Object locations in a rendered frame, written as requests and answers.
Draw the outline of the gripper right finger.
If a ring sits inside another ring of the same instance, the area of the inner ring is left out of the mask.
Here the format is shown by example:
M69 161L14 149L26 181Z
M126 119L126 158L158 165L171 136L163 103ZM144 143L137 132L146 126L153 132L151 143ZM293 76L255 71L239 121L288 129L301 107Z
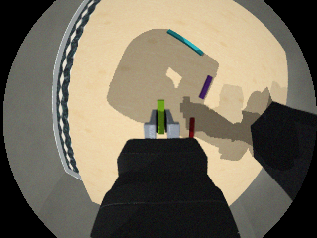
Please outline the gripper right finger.
M179 138L180 124L174 122L169 109L164 109L164 129L168 138Z

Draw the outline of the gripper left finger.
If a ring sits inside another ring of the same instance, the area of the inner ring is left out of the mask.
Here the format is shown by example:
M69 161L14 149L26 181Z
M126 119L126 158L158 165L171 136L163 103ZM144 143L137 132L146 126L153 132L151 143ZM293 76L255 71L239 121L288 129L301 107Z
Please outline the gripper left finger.
M158 110L153 109L149 122L144 123L144 138L156 139L158 132Z

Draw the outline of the lime green rod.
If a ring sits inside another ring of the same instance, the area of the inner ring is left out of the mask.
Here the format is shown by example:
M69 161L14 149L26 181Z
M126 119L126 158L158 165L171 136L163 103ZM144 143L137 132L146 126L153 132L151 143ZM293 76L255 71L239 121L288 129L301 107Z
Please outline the lime green rod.
M158 134L164 134L164 99L158 100Z

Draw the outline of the turquoise rod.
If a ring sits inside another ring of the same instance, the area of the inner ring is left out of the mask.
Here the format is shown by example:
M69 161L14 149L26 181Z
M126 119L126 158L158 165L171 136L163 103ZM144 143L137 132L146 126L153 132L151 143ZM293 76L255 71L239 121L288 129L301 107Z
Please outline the turquoise rod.
M185 38L183 38L180 34L176 33L175 31L168 29L167 33L174 36L175 38L177 38L178 40L180 40L181 42L183 42L184 44L186 44L187 46L189 46L190 48L192 48L194 51L196 51L199 55L202 55L204 52L201 51L198 47L196 47L194 44L192 44L191 42L189 42L188 40L186 40Z

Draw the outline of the purple rod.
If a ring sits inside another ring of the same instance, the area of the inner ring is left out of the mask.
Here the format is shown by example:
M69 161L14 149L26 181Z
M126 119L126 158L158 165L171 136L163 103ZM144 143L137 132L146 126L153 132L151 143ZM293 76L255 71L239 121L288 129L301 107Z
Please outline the purple rod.
M205 94L206 94L206 92L208 90L208 87L210 85L211 80L212 80L212 76L208 75L207 78L206 78L206 81L205 81L205 83L203 85L203 88L202 88L202 90L200 92L199 98L204 99Z

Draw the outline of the dark red rod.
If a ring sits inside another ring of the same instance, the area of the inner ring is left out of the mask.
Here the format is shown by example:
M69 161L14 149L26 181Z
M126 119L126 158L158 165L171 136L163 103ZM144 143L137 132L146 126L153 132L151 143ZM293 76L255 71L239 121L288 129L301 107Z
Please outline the dark red rod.
M194 124L195 124L195 118L190 118L190 125L189 125L189 137L194 138Z

